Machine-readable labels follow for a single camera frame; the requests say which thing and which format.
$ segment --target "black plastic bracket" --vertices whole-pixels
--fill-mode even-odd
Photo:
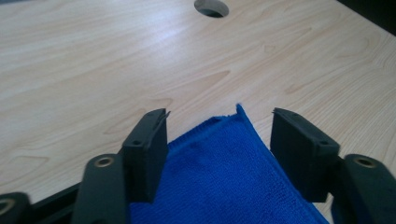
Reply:
[[[0,224],[130,223],[128,204],[152,203],[168,153],[165,109],[148,112],[118,154],[87,163],[84,177],[33,205],[25,193],[0,195]]]
[[[339,145],[300,115],[274,110],[271,151],[302,196],[323,203],[334,196],[334,223],[395,223],[396,180],[373,158],[338,157]]]

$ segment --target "screw hole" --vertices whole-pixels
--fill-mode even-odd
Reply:
[[[220,0],[196,0],[194,6],[199,13],[212,18],[223,18],[230,13],[227,5]]]
[[[8,198],[8,199],[0,200],[0,216],[11,210],[14,207],[14,205],[15,205],[14,199]]]
[[[107,167],[114,162],[114,159],[111,157],[103,157],[95,162],[96,167]]]
[[[132,142],[132,144],[134,144],[134,146],[140,146],[142,144],[142,142],[138,141],[138,140],[134,140]]]
[[[376,167],[375,163],[373,163],[372,161],[370,161],[366,158],[363,158],[363,157],[355,158],[353,161],[361,166],[366,167],[366,168],[375,168]]]

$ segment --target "blue towel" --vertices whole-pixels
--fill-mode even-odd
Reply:
[[[289,182],[241,105],[169,144],[153,204],[135,223],[327,223]]]

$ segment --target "wooden table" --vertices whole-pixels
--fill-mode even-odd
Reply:
[[[395,36],[333,0],[223,2],[221,19],[193,0],[1,5],[0,193],[77,183],[152,109],[171,141],[236,103],[267,146],[287,108],[395,175]]]

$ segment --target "light wood surface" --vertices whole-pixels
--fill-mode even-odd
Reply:
[[[171,141],[236,103],[267,146],[287,108],[395,175],[395,36],[333,0],[223,2],[222,19],[193,0],[0,5],[0,193],[77,183],[152,109]]]

